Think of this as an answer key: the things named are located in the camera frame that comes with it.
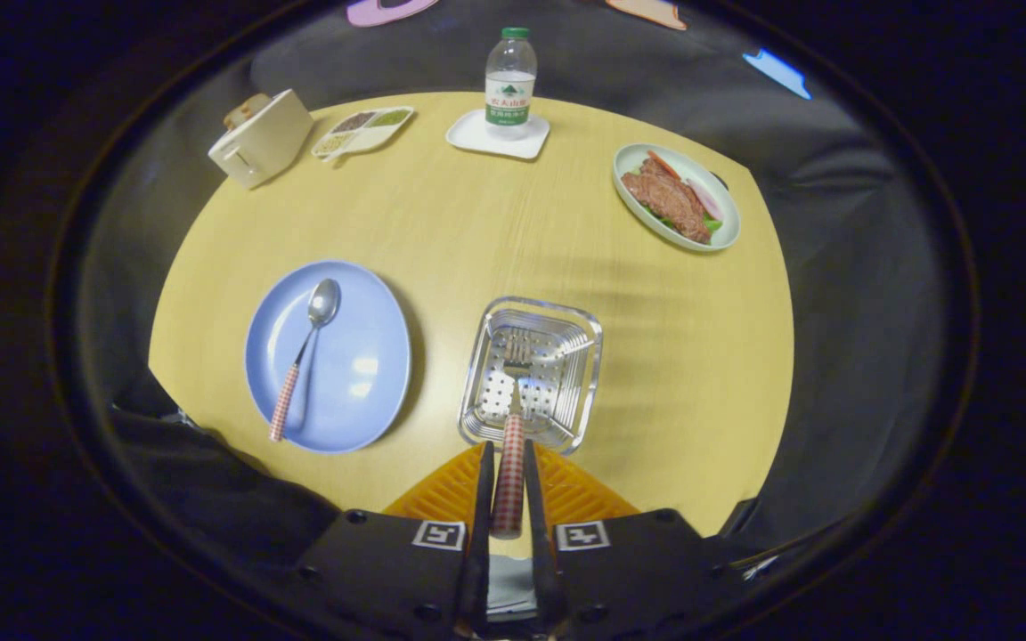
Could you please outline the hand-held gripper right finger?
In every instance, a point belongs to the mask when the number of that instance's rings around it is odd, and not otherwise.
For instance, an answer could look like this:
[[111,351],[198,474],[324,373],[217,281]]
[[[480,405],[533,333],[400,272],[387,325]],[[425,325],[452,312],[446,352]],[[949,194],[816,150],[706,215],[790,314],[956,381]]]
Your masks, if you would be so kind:
[[673,508],[550,519],[544,456],[525,446],[532,586],[547,633],[558,640],[693,638],[744,595],[737,545],[697,534]]

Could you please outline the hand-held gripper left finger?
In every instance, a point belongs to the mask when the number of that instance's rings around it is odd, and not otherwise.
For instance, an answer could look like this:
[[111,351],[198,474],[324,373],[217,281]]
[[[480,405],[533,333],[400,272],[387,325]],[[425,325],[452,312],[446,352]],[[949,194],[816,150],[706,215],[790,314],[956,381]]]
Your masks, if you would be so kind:
[[349,640],[452,640],[487,620],[495,448],[457,455],[385,514],[351,508],[295,563]]

